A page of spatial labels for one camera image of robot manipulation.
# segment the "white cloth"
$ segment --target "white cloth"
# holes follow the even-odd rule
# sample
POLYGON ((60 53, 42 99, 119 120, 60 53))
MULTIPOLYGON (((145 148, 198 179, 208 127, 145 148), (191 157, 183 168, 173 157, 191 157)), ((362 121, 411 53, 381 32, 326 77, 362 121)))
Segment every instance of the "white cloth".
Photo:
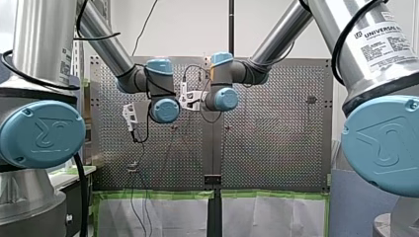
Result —
POLYGON ((223 199, 223 237, 324 237, 325 200, 223 199))

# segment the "wire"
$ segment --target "wire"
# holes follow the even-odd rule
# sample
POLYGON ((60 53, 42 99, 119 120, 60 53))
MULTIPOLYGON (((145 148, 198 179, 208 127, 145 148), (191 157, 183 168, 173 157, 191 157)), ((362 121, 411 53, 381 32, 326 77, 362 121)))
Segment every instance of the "wire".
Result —
POLYGON ((204 116, 204 113, 203 113, 203 97, 204 97, 204 92, 206 91, 206 89, 207 89, 207 87, 208 87, 208 85, 210 84, 210 80, 208 80, 208 82, 207 82, 207 84, 205 85, 205 87, 204 87, 204 89, 203 89, 203 91, 201 92, 201 104, 200 104, 200 114, 201 114, 201 116, 203 117, 203 119, 206 121, 206 122, 209 122, 209 123, 212 123, 212 124, 214 124, 214 123, 216 123, 220 118, 221 118, 221 115, 222 115, 222 112, 219 112, 219 115, 218 115, 218 117, 215 119, 215 120, 213 120, 213 121, 211 121, 211 120, 208 120, 205 116, 204 116))
MULTIPOLYGON (((139 137, 139 139, 140 139, 140 140, 142 140, 141 135, 140 135, 139 133, 138 133, 138 137, 139 137)), ((144 145, 144 143, 143 143, 143 142, 139 142, 139 143, 141 143, 142 152, 141 152, 141 156, 139 157, 139 159, 138 159, 138 161, 137 161, 137 165, 136 165, 136 167, 135 167, 135 170, 138 172, 139 177, 140 177, 140 180, 141 180, 141 185, 142 185, 142 187, 144 187, 144 189, 145 189, 145 199, 144 199, 144 201, 142 202, 142 204, 143 204, 143 206, 144 206, 144 209, 143 209, 143 210, 145 210, 145 212, 147 213, 147 219, 148 219, 148 222, 149 222, 149 224, 150 224, 150 234, 149 234, 149 237, 151 237, 151 235, 152 235, 152 233, 153 233, 153 225, 152 225, 152 222, 151 222, 151 219, 150 219, 150 215, 149 215, 148 208, 147 208, 147 201, 146 201, 146 199, 148 198, 148 189, 147 189, 147 187, 146 187, 146 185, 145 185, 145 182, 144 182, 144 180, 143 180, 142 173, 141 173, 140 171, 138 171, 139 167, 141 166, 142 159, 143 159, 143 157, 144 157, 144 155, 145 155, 145 145, 144 145)), ((134 189, 134 184, 132 183, 132 186, 131 186, 131 199, 133 199, 133 197, 132 197, 132 196, 133 196, 133 189, 134 189)), ((135 210, 135 208, 134 208, 134 206, 133 206, 132 201, 131 201, 131 207, 132 207, 132 210, 134 211, 134 214, 135 214, 136 218, 138 219, 138 222, 141 224, 141 226, 142 226, 142 228, 143 228, 143 230, 144 230, 144 234, 145 234, 145 236, 147 236, 147 234, 146 234, 146 228, 145 228, 145 225, 144 225, 144 223, 142 222, 142 220, 141 220, 141 218, 139 217, 139 215, 136 213, 136 210, 135 210)))
POLYGON ((338 40, 336 41, 335 48, 333 49, 332 53, 332 71, 333 76, 336 78, 336 80, 345 86, 345 83, 339 73, 338 69, 338 62, 340 58, 340 54, 343 48, 343 45, 346 41, 346 38, 348 37, 349 33, 352 31, 352 29, 355 27, 355 25, 358 23, 358 21, 367 14, 374 6, 376 6, 379 3, 386 3, 388 0, 372 0, 366 5, 364 5, 358 12, 354 15, 354 17, 351 19, 351 21, 346 25, 345 29, 342 31, 341 35, 339 36, 338 40))
POLYGON ((299 3, 301 4, 302 8, 305 9, 305 11, 311 13, 310 7, 308 6, 308 3, 305 3, 304 0, 299 0, 299 3))
POLYGON ((88 202, 88 185, 87 178, 84 174, 83 161, 78 153, 74 155, 74 161, 76 162, 77 172, 80 179, 81 189, 81 228, 80 237, 87 237, 87 225, 89 218, 89 202, 88 202))
POLYGON ((142 222, 141 217, 139 217, 138 213, 136 212, 135 206, 133 205, 134 178, 133 178, 132 175, 131 175, 131 180, 132 180, 132 182, 131 182, 130 205, 131 205, 131 208, 132 208, 133 213, 135 214, 136 218, 138 219, 139 224, 142 227, 142 230, 144 231, 144 236, 146 237, 147 236, 147 229, 145 229, 144 223, 142 222))
POLYGON ((155 8, 155 6, 156 6, 157 2, 158 2, 158 0, 155 0, 155 1, 154 1, 153 6, 151 7, 151 10, 150 10, 150 12, 148 13, 147 19, 145 20, 144 25, 142 26, 141 33, 140 33, 140 34, 139 34, 139 36, 136 38, 135 48, 133 49, 132 56, 134 56, 134 55, 135 55, 136 49, 138 48, 138 42, 139 42, 139 39, 141 39, 142 35, 144 34, 145 28, 147 27, 148 20, 150 20, 151 14, 153 14, 153 11, 154 11, 154 8, 155 8))
MULTIPOLYGON (((174 92, 174 91, 171 91, 171 90, 168 90, 168 89, 166 89, 166 88, 164 88, 164 87, 161 87, 160 85, 158 85, 157 83, 155 83, 154 82, 154 80, 152 79, 152 77, 150 76, 150 73, 149 73, 149 71, 148 71, 148 69, 147 69, 147 67, 145 66, 145 65, 142 65, 142 64, 135 64, 136 66, 141 66, 141 67, 143 67, 144 68, 144 74, 145 74, 145 94, 146 94, 146 96, 147 96, 147 99, 148 100, 151 100, 153 97, 171 97, 171 96, 173 96, 173 97, 176 97, 176 93, 174 92), (163 94, 163 95, 157 95, 157 96, 153 96, 153 95, 149 95, 148 93, 149 93, 149 85, 148 85, 148 83, 149 84, 151 84, 151 85, 153 85, 154 87, 156 87, 156 88, 158 88, 159 90, 161 90, 161 91, 164 91, 166 94, 163 94)), ((179 108, 181 108, 181 105, 180 105, 180 103, 177 101, 177 100, 175 100, 175 102, 178 104, 178 107, 179 108)), ((147 122, 146 122, 146 136, 145 136, 145 138, 144 139, 137 139, 136 137, 135 137, 135 132, 137 133, 137 135, 139 135, 139 133, 138 133, 138 130, 137 129, 135 129, 135 130, 133 130, 130 134, 131 134, 131 137, 132 137, 132 141, 134 142, 134 143, 144 143, 145 141, 147 141, 148 140, 148 138, 149 138, 149 125, 150 125, 150 119, 151 120, 153 120, 154 122, 157 122, 154 118, 153 118, 153 116, 151 115, 151 103, 149 104, 149 106, 148 106, 148 113, 147 113, 147 122)))
POLYGON ((112 35, 110 35, 110 36, 97 37, 97 38, 83 38, 83 37, 81 36, 81 33, 80 33, 80 29, 81 29, 81 20, 82 20, 82 18, 83 18, 83 14, 84 14, 84 11, 86 10, 87 3, 88 3, 88 2, 89 2, 89 0, 85 0, 85 1, 83 2, 83 5, 81 6, 80 13, 79 13, 79 15, 78 15, 78 17, 77 17, 77 22, 76 22, 76 32, 77 32, 77 36, 78 36, 78 38, 74 38, 74 40, 97 41, 97 40, 107 40, 107 39, 110 39, 110 38, 114 38, 114 37, 119 36, 121 33, 114 33, 114 34, 112 34, 112 35))
POLYGON ((185 71, 184 71, 184 75, 183 75, 183 77, 182 77, 182 81, 183 82, 186 82, 186 74, 188 73, 188 70, 190 69, 190 68, 192 68, 192 67, 196 67, 196 68, 199 68, 199 69, 201 69, 201 70, 203 70, 203 71, 205 71, 205 73, 208 75, 209 73, 203 68, 203 67, 201 67, 200 65, 196 65, 196 64, 191 64, 191 65, 188 65, 187 67, 186 67, 186 69, 185 69, 185 71))
POLYGON ((294 45, 295 45, 295 41, 293 42, 293 44, 291 44, 290 49, 288 50, 288 52, 284 56, 282 56, 278 59, 274 59, 273 61, 267 62, 267 63, 255 63, 255 62, 253 62, 253 63, 258 65, 258 66, 272 66, 274 64, 277 64, 277 63, 283 61, 284 59, 286 59, 290 55, 290 53, 293 51, 293 46, 294 45))
POLYGON ((44 79, 40 79, 40 78, 37 78, 37 77, 30 76, 30 75, 18 70, 12 63, 9 63, 7 61, 7 56, 10 56, 11 54, 13 54, 13 50, 5 51, 3 53, 3 55, 1 56, 1 62, 3 63, 3 65, 7 69, 12 71, 16 75, 22 77, 22 79, 24 79, 25 81, 36 84, 36 85, 39 85, 39 86, 51 87, 51 88, 55 88, 55 89, 59 89, 59 90, 66 90, 66 91, 78 91, 78 90, 80 90, 80 87, 78 87, 78 86, 73 86, 73 85, 59 86, 59 85, 55 85, 53 83, 45 81, 44 79))
POLYGON ((236 60, 237 62, 241 63, 244 66, 245 69, 245 73, 244 73, 244 77, 243 80, 241 81, 241 84, 243 87, 245 88, 251 88, 256 84, 256 76, 255 73, 253 72, 250 64, 248 61, 241 61, 241 60, 236 60), (252 84, 250 84, 249 86, 245 85, 244 82, 246 81, 248 72, 250 71, 250 74, 252 75, 252 84))

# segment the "perforated metal panel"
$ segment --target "perforated metal panel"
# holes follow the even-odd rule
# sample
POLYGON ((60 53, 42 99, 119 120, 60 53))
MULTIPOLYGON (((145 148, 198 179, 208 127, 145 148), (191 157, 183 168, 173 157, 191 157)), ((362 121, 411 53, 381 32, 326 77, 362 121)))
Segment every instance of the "perforated metal panel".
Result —
MULTIPOLYGON (((171 60, 177 92, 187 65, 205 65, 193 57, 171 60)), ((100 167, 95 189, 127 188, 126 165, 139 160, 142 149, 132 143, 122 109, 145 97, 120 93, 100 59, 92 63, 92 153, 100 167)), ((191 68, 190 90, 203 87, 199 77, 199 70, 191 68)), ((204 175, 221 174, 223 189, 324 191, 330 173, 332 82, 326 60, 289 59, 274 67, 266 85, 235 86, 239 107, 215 125, 186 111, 175 123, 178 128, 152 122, 140 165, 146 186, 203 190, 204 175)), ((140 180, 135 187, 142 188, 140 180)))
POLYGON ((324 191, 332 82, 328 61, 289 59, 265 85, 235 86, 240 104, 225 115, 223 188, 324 191))
MULTIPOLYGON (((95 147, 92 137, 94 162, 100 165, 95 177, 95 189, 117 190, 130 187, 126 165, 140 161, 140 172, 144 184, 138 178, 135 187, 143 189, 146 185, 154 190, 202 190, 203 174, 203 129, 199 113, 182 111, 174 124, 157 124, 150 121, 149 139, 145 143, 142 157, 141 144, 133 143, 122 116, 123 105, 145 100, 144 94, 127 95, 116 88, 115 77, 98 58, 93 58, 92 91, 93 123, 100 124, 99 147, 95 147)), ((137 58, 138 63, 145 63, 147 58, 137 58)), ((204 64, 197 58, 171 58, 174 64, 175 91, 179 93, 183 71, 188 64, 204 64)), ((196 68, 188 71, 190 89, 201 88, 198 82, 203 76, 196 68)), ((142 138, 146 134, 146 124, 140 125, 142 138)))

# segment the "metal stand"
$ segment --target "metal stand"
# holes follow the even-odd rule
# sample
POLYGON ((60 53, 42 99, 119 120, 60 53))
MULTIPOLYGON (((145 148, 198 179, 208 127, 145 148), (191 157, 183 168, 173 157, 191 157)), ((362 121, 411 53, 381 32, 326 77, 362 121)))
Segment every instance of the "metal stand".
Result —
POLYGON ((1 236, 65 237, 71 222, 45 170, 0 173, 1 236))
POLYGON ((222 198, 221 190, 214 190, 213 199, 209 200, 207 236, 222 237, 222 198))
POLYGON ((393 212, 374 221, 373 237, 419 237, 419 199, 401 197, 393 212))

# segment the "blue joint cap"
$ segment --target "blue joint cap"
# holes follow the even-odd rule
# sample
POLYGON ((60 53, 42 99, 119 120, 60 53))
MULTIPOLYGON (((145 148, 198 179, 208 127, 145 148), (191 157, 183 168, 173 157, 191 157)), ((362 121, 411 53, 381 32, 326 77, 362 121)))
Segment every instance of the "blue joint cap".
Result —
POLYGON ((166 98, 156 102, 151 109, 151 113, 157 122, 170 123, 178 118, 180 108, 176 101, 166 98))
POLYGON ((385 96, 349 115, 342 148, 354 170, 389 193, 419 198, 419 97, 385 96))
POLYGON ((147 69, 157 74, 172 76, 173 75, 173 66, 172 62, 165 59, 151 59, 147 61, 147 69))
POLYGON ((234 110, 238 105, 237 92, 232 88, 222 88, 214 96, 214 106, 221 112, 234 110))
POLYGON ((233 54, 229 52, 217 52, 212 55, 210 58, 210 62, 212 63, 212 66, 219 66, 221 64, 230 62, 233 60, 233 54))
POLYGON ((25 105, 0 127, 0 154, 7 163, 27 169, 58 166, 84 143, 86 126, 79 113, 58 101, 25 105))

